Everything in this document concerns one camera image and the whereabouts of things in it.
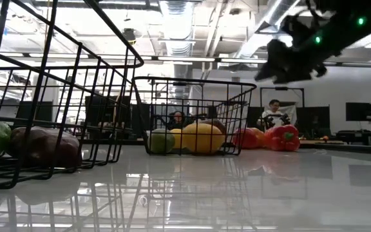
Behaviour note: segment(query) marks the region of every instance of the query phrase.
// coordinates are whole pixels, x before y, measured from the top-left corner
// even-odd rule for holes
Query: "person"
[[[269,110],[265,110],[262,113],[262,119],[266,118],[268,115],[280,115],[277,117],[271,117],[272,118],[272,123],[274,126],[281,126],[283,125],[283,121],[280,119],[280,117],[283,115],[282,112],[280,112],[278,109],[280,108],[280,101],[277,99],[273,99],[269,102]],[[263,126],[262,123],[264,124],[264,121],[261,119],[257,120],[257,125]]]
[[[186,119],[184,118],[184,113],[181,111],[176,111],[173,113],[173,119],[168,123],[168,129],[182,129],[187,126]]]

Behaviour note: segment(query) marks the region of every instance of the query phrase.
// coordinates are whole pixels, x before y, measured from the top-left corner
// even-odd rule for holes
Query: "woman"
[[[184,118],[184,113],[181,111],[176,111],[173,114],[173,119],[169,121],[167,127],[169,130],[172,129],[182,129],[186,127],[189,123],[186,122]]]

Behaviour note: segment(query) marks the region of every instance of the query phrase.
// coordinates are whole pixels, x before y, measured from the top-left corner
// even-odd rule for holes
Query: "man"
[[[268,115],[279,115],[277,117],[271,117],[272,118],[272,123],[274,124],[274,126],[283,125],[283,121],[280,119],[280,117],[283,115],[283,113],[278,111],[278,109],[280,108],[280,101],[276,100],[276,99],[271,100],[270,103],[269,103],[269,107],[270,107],[269,110],[266,110],[262,113],[262,119],[266,118],[266,116],[268,116]],[[264,121],[262,121],[261,119],[258,119],[257,125],[263,126],[262,122],[264,124]]]

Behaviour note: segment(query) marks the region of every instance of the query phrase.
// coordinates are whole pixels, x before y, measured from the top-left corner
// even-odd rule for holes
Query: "pipe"
[[[211,41],[213,40],[214,33],[217,30],[218,22],[220,19],[220,13],[222,12],[223,8],[223,3],[221,1],[217,2],[215,10],[215,14],[213,15],[213,22],[211,24],[210,29],[209,29],[209,34],[207,36],[207,41],[205,42],[205,47],[204,47],[204,53],[203,56],[207,56],[207,53],[209,52]]]
[[[230,11],[231,11],[232,7],[233,7],[233,3],[228,3],[227,4],[227,6],[225,7],[225,10],[224,10],[223,18],[227,17],[227,15],[230,14]],[[210,54],[209,54],[210,57],[212,57],[214,55],[214,53],[216,52],[218,42],[220,42],[220,38],[223,35],[224,30],[225,30],[225,26],[223,26],[223,25],[220,25],[220,27],[217,29],[216,37],[214,38],[213,47],[211,48],[211,51],[210,51]]]
[[[276,31],[280,27],[280,23],[289,13],[292,7],[295,7],[300,0],[270,0],[265,15],[259,20],[254,27],[254,34],[247,40],[245,44],[236,52],[234,58],[248,59],[261,46],[265,46],[272,39],[271,35],[258,34],[270,26],[276,26]]]
[[[164,37],[173,40],[191,40],[195,3],[189,1],[159,1],[164,18]],[[166,42],[168,56],[191,55],[192,43]],[[188,65],[174,65],[174,77],[191,78]],[[189,86],[170,86],[169,93],[175,98],[188,99]]]

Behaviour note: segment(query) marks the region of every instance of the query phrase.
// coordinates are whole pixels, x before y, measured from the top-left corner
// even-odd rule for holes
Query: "white shirt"
[[[281,115],[282,116],[283,113],[280,112],[280,111],[273,112],[271,110],[266,110],[262,113],[262,118],[264,119],[268,115]],[[273,119],[272,122],[274,123],[274,126],[282,126],[283,125],[283,121],[280,119],[281,116],[271,117]]]

